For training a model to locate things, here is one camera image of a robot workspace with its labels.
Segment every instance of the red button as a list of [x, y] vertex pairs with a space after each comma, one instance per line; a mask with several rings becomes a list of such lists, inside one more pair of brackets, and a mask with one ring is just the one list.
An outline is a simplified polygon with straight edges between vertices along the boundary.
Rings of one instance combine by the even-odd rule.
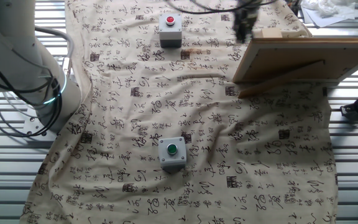
[[167, 18], [167, 22], [171, 23], [171, 22], [173, 22], [173, 21], [175, 21], [175, 19], [174, 19], [172, 16], [170, 16], [170, 17]]

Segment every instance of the gray switch box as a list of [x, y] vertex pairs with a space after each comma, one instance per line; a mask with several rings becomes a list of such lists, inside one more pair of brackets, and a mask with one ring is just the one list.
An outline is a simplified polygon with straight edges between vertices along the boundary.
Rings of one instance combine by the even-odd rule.
[[162, 169], [178, 171], [186, 166], [186, 144], [183, 137], [160, 139], [158, 154]]
[[161, 14], [159, 20], [160, 46], [181, 47], [181, 15], [180, 14]]

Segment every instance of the green button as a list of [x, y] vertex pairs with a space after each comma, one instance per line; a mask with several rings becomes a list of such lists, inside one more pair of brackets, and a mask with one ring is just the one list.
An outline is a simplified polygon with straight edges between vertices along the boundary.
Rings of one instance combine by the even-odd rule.
[[178, 152], [178, 147], [174, 144], [169, 144], [167, 150], [168, 154], [175, 155]]

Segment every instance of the metal grating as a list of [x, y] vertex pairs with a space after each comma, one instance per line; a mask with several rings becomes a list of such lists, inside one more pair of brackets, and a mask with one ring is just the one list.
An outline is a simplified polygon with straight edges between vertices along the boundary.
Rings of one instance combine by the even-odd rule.
[[[65, 11], [62, 0], [37, 0], [35, 23], [65, 32]], [[319, 29], [306, 24], [317, 37], [358, 37], [358, 18]], [[36, 32], [40, 41], [55, 57], [67, 53], [64, 39]], [[358, 72], [338, 86], [328, 90], [329, 103], [333, 109], [329, 130], [334, 146], [339, 181], [339, 209], [337, 223], [358, 224], [358, 122], [350, 123], [342, 118], [341, 105], [358, 99]], [[27, 107], [17, 107], [27, 111]], [[0, 96], [1, 111], [17, 128], [23, 128], [24, 117], [15, 112]], [[17, 224], [29, 189], [49, 145], [28, 145], [22, 139], [10, 138], [0, 132], [0, 224]]]

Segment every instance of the emergency stop button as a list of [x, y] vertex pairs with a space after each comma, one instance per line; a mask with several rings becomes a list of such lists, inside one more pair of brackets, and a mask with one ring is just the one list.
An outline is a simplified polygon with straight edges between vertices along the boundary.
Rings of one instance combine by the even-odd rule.
[[167, 22], [168, 26], [172, 26], [175, 24], [175, 18], [173, 18], [172, 16], [167, 17], [167, 19], [165, 20], [165, 22]]

